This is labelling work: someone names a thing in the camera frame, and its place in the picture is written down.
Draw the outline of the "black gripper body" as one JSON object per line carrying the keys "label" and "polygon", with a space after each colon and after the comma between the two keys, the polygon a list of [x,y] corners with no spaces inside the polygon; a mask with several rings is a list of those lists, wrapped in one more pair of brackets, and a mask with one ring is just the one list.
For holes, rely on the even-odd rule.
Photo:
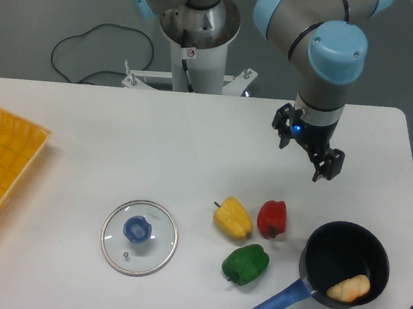
{"label": "black gripper body", "polygon": [[290,133],[310,157],[320,157],[330,147],[341,115],[342,109],[320,111],[307,105],[294,105]]}

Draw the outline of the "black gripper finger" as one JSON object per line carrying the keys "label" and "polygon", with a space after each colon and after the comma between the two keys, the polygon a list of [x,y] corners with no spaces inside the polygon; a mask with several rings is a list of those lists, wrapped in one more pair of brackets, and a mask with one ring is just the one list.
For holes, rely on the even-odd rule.
{"label": "black gripper finger", "polygon": [[275,112],[274,119],[272,119],[272,128],[278,132],[280,139],[278,146],[281,149],[284,149],[290,143],[290,139],[293,138],[291,129],[293,114],[293,106],[290,103],[286,103]]}
{"label": "black gripper finger", "polygon": [[317,182],[319,179],[327,181],[334,179],[342,171],[344,160],[345,153],[336,148],[328,147],[327,150],[321,153],[315,153],[311,160],[315,167],[312,180]]}

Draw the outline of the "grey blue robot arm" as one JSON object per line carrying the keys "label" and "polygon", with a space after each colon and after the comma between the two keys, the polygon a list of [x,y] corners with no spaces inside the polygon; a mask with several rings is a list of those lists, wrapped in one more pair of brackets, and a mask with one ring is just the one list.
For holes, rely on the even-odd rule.
{"label": "grey blue robot arm", "polygon": [[[241,16],[231,0],[131,0],[144,18],[158,18],[170,40],[175,91],[220,94],[227,49]],[[393,0],[257,0],[257,30],[302,75],[296,101],[280,107],[272,127],[280,145],[297,142],[315,167],[314,179],[333,179],[344,152],[330,140],[352,84],[364,69],[367,38],[358,27]]]}

